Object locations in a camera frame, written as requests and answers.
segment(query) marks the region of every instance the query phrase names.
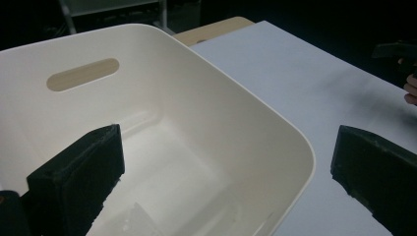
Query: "white plastic bin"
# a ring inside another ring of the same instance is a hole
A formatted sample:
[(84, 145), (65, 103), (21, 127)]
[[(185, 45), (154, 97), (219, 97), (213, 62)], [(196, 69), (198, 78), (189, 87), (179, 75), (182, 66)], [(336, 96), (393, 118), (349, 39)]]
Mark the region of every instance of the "white plastic bin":
[[(63, 89), (56, 78), (92, 81)], [(315, 168), (311, 146), (288, 121), (145, 25), (0, 52), (0, 111), (0, 183), (20, 194), (60, 150), (120, 124), (126, 173), (94, 236), (271, 235)]]

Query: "black handheld object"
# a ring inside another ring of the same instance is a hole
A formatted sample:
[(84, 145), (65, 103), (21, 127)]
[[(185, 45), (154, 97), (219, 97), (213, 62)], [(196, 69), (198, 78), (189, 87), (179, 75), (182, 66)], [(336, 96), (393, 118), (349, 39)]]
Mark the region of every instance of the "black handheld object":
[(31, 235), (85, 236), (124, 172), (119, 125), (82, 136), (28, 176), (21, 202)]
[(392, 235), (417, 235), (416, 154), (373, 133), (340, 126), (330, 172)]
[(398, 41), (377, 44), (372, 54), (373, 58), (397, 57), (403, 58), (398, 70), (404, 74), (413, 74), (417, 78), (417, 43), (416, 41)]

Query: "bin handle hole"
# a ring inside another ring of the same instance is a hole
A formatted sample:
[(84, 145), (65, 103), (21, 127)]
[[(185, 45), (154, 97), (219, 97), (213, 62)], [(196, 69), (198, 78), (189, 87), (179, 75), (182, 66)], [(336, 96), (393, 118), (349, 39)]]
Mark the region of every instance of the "bin handle hole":
[(46, 86), (53, 91), (72, 89), (114, 74), (119, 67), (119, 62), (114, 58), (96, 61), (52, 75), (48, 78)]

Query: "tabletop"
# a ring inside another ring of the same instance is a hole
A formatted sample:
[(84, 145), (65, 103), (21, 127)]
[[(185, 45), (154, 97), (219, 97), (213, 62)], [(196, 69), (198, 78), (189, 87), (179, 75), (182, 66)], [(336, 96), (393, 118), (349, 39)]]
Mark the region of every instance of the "tabletop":
[(268, 22), (251, 24), (191, 47), (311, 142), (312, 182), (274, 236), (391, 235), (331, 178), (340, 125), (364, 129), (417, 152), (417, 109), (405, 91)]

